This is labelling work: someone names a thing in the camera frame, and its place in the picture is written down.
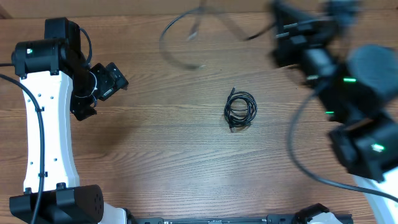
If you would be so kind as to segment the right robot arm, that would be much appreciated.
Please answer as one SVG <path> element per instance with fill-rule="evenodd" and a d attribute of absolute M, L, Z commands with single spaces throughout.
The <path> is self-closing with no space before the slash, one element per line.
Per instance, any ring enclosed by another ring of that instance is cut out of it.
<path fill-rule="evenodd" d="M 287 133 L 291 161 L 309 178 L 340 189 L 361 192 L 378 223 L 397 222 L 397 122 L 386 105 L 397 98 L 397 52 L 381 45 L 364 45 L 343 58 L 328 44 L 349 41 L 358 1 L 326 1 L 324 15 L 314 16 L 283 1 L 270 5 L 276 28 L 272 56 L 278 67 L 295 65 L 306 76 L 330 121 L 332 150 L 351 174 L 354 185 L 320 177 L 294 154 L 294 131 L 302 110 L 292 117 Z"/>

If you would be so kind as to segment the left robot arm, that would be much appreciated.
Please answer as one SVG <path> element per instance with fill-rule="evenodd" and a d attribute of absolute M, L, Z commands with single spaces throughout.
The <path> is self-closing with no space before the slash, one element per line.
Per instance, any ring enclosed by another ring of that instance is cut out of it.
<path fill-rule="evenodd" d="M 134 223 L 131 212 L 104 201 L 98 185 L 80 184 L 70 118 L 96 114 L 128 82 L 113 63 L 91 65 L 81 51 L 86 34 L 67 18 L 45 21 L 42 40 L 20 42 L 12 53 L 13 79 L 24 94 L 28 158 L 23 194 L 9 199 L 26 223 Z"/>

